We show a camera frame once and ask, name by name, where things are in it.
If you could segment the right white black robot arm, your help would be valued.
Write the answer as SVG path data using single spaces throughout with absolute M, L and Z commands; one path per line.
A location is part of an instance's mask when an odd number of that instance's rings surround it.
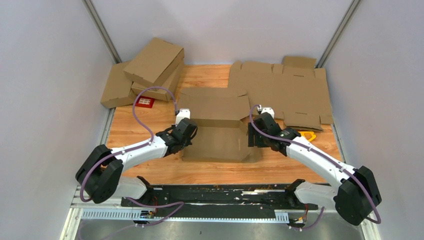
M 324 178 L 328 185 L 300 180 L 285 195 L 286 204 L 298 209 L 303 204 L 334 208 L 348 223 L 358 226 L 364 220 L 381 224 L 377 206 L 382 197 L 374 173 L 366 166 L 356 168 L 339 161 L 310 143 L 291 127 L 281 128 L 269 111 L 249 116 L 249 145 L 270 148 L 297 160 Z

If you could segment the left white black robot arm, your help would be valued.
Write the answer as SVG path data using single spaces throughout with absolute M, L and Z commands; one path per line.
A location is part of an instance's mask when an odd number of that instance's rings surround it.
M 198 126 L 189 118 L 183 118 L 153 138 L 118 148 L 96 146 L 75 174 L 81 185 L 81 200 L 95 204 L 111 197 L 132 198 L 140 206 L 149 206 L 153 193 L 140 177 L 124 177 L 122 174 L 141 163 L 173 155 L 191 145 Z

